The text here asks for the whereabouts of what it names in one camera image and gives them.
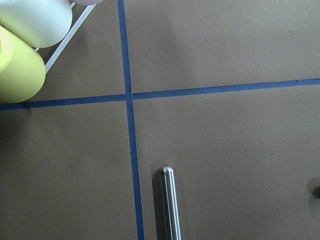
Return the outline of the yellow green cup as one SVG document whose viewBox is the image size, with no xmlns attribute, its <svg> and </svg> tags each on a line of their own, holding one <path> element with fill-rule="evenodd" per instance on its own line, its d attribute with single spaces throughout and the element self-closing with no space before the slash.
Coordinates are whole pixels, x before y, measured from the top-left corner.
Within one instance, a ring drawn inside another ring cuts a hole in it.
<svg viewBox="0 0 320 240">
<path fill-rule="evenodd" d="M 41 56 L 17 36 L 0 28 L 0 102 L 19 103 L 42 88 L 46 68 Z"/>
</svg>

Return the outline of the steel muddler black tip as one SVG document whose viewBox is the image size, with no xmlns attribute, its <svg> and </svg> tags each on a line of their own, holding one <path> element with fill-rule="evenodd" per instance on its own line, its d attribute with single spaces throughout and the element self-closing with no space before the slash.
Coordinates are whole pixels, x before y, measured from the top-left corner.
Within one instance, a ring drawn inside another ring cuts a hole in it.
<svg viewBox="0 0 320 240">
<path fill-rule="evenodd" d="M 160 168 L 160 184 L 164 208 L 164 222 L 168 240 L 182 240 L 181 217 L 175 169 L 171 165 Z"/>
</svg>

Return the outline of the metal cup rack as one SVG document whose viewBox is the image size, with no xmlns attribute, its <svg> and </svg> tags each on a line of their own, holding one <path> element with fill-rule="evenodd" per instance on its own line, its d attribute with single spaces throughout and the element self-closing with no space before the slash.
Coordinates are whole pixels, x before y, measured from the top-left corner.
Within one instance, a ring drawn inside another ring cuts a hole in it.
<svg viewBox="0 0 320 240">
<path fill-rule="evenodd" d="M 72 0 L 70 0 L 69 3 L 70 3 L 73 17 L 72 17 L 70 29 L 65 35 L 65 37 L 60 42 L 50 47 L 46 47 L 46 48 L 33 47 L 33 49 L 39 54 L 43 53 L 42 59 L 44 61 L 46 74 L 49 72 L 49 70 L 52 68 L 54 63 L 59 58 L 59 56 L 65 50 L 68 43 L 71 41 L 71 39 L 74 37 L 76 32 L 83 25 L 83 23 L 88 18 L 90 13 L 96 7 L 96 4 L 80 5 L 80 4 L 77 4 L 76 2 L 73 2 Z"/>
</svg>

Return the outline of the white cup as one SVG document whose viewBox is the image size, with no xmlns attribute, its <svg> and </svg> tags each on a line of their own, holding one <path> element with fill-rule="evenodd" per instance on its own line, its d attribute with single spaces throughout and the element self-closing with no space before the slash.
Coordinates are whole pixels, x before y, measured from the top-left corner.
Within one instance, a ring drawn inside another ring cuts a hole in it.
<svg viewBox="0 0 320 240">
<path fill-rule="evenodd" d="M 72 24 L 68 0 L 2 0 L 0 25 L 31 47 L 60 42 Z"/>
</svg>

